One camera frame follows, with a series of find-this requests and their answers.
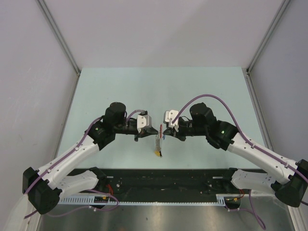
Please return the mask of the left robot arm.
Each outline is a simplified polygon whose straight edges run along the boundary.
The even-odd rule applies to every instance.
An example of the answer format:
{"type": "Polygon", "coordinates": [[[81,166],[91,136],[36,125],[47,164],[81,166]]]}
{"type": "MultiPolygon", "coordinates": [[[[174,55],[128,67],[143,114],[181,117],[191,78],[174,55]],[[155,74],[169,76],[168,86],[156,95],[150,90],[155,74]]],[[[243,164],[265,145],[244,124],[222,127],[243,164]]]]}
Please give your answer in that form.
{"type": "Polygon", "coordinates": [[[138,141],[159,133],[153,128],[147,111],[136,110],[136,113],[137,118],[133,118],[127,114],[123,103],[111,103],[104,115],[95,119],[69,150],[38,169],[27,168],[23,172],[22,192],[35,211],[47,214],[61,199],[81,191],[102,192],[106,188],[106,175],[97,167],[75,176],[69,173],[113,142],[117,134],[132,135],[138,141]]]}

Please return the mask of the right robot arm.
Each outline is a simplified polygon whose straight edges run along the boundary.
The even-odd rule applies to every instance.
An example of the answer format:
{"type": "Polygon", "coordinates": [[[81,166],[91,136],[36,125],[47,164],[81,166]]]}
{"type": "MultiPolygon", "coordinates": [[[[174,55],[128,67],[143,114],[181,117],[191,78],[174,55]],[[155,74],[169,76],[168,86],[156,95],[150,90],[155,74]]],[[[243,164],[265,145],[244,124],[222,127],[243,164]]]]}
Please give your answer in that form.
{"type": "Polygon", "coordinates": [[[226,121],[216,119],[205,103],[190,108],[191,119],[184,120],[179,111],[164,114],[167,128],[163,132],[180,141],[187,137],[204,136],[216,149],[229,151],[261,168],[264,173],[230,168],[224,175],[222,188],[227,193],[248,189],[273,194],[284,204],[299,207],[308,188],[308,163],[295,161],[254,142],[226,121]]]}

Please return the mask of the red handled metal key holder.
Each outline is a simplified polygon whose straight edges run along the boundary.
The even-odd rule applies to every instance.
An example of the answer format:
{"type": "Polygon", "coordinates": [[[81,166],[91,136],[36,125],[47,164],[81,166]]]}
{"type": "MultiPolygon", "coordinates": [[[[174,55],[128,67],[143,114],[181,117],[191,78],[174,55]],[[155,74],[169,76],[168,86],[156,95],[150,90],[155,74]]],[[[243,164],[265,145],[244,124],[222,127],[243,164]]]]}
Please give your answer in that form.
{"type": "Polygon", "coordinates": [[[163,130],[162,130],[163,126],[162,124],[159,127],[159,133],[158,135],[156,135],[155,137],[155,150],[161,150],[161,142],[163,140],[163,130]]]}

